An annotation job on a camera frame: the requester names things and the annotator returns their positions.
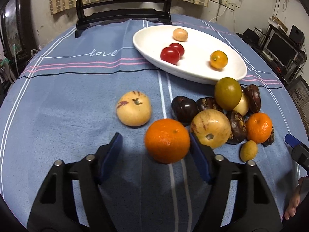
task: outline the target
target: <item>orange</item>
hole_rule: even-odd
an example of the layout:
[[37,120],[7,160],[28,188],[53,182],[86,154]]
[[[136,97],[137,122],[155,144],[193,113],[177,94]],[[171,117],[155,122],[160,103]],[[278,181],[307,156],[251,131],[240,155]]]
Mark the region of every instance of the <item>orange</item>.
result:
[[145,134],[145,146],[157,162],[175,163],[189,151],[189,132],[176,120],[159,119],[148,128]]
[[272,122],[265,113],[254,113],[247,120],[247,140],[264,143],[271,135]]
[[209,62],[215,69],[223,69],[228,64],[228,57],[223,51],[211,53]]

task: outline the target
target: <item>dark purple fruit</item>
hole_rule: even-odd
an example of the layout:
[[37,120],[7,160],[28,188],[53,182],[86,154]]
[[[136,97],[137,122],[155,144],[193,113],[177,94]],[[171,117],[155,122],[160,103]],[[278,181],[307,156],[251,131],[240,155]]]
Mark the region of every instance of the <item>dark purple fruit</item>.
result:
[[173,118],[183,125],[189,125],[195,115],[198,114],[195,101],[184,96],[175,97],[172,101],[171,108]]
[[275,132],[273,130],[273,127],[271,129],[271,134],[269,136],[269,138],[263,143],[263,146],[270,146],[273,142],[275,141]]
[[206,110],[206,109],[214,109],[214,110],[224,113],[223,109],[220,107],[220,105],[217,104],[214,98],[201,98],[201,99],[198,99],[196,103],[197,103],[197,109],[199,112]]
[[231,134],[227,143],[236,145],[244,141],[247,136],[246,122],[237,111],[231,111],[226,114],[231,123]]
[[253,113],[258,113],[261,109],[260,90],[256,85],[248,85],[244,90],[249,102],[249,109]]

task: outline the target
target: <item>red cherry tomato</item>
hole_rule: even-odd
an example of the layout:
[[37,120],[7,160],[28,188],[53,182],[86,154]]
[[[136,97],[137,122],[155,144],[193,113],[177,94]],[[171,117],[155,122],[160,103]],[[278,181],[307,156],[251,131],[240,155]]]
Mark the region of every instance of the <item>red cherry tomato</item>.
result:
[[169,47],[165,47],[161,51],[160,57],[163,61],[166,61],[168,63],[175,65],[178,63],[180,59],[180,54],[175,48],[169,46]]
[[180,54],[180,57],[183,56],[183,54],[184,54],[184,47],[181,44],[179,44],[179,43],[171,43],[170,46],[175,48],[176,50],[178,50],[178,52]]

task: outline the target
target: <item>blue tablecloth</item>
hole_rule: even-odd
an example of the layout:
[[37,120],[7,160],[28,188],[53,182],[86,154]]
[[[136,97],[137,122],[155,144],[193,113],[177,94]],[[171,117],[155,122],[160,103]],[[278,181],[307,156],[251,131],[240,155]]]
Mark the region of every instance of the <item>blue tablecloth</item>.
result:
[[[259,145],[255,161],[282,215],[295,180],[284,136],[291,133],[309,145],[294,103],[264,61],[226,28],[181,15],[172,15],[172,22],[231,46],[248,66],[240,83],[261,86],[261,111],[272,119],[275,142],[266,148]],[[186,81],[148,63],[134,48],[132,37],[153,25],[158,24],[129,20],[97,25],[78,39],[71,28],[39,52],[11,88],[0,109],[0,192],[23,225],[55,160],[79,161],[119,132],[123,150],[111,177],[100,186],[118,231],[185,232],[194,228],[211,187],[200,178],[190,154],[172,165],[157,164],[149,159],[143,139],[153,121],[171,118],[170,103],[175,96],[194,100],[213,96],[214,86]],[[147,94],[153,109],[149,123],[137,129],[121,124],[115,114],[118,99],[130,90]],[[241,162],[239,148],[240,144],[225,144],[215,153]],[[78,216],[87,224],[77,183],[74,188]],[[234,194],[230,192],[222,224],[229,222]]]

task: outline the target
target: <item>human hand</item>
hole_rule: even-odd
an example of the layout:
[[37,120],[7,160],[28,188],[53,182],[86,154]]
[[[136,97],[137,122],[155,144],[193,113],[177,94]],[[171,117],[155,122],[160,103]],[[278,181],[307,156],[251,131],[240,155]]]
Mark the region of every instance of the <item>human hand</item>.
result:
[[308,176],[302,177],[298,180],[298,186],[296,187],[294,194],[289,202],[288,208],[285,211],[284,218],[289,220],[290,217],[293,217],[296,214],[296,208],[300,203],[300,188],[304,179],[309,178]]

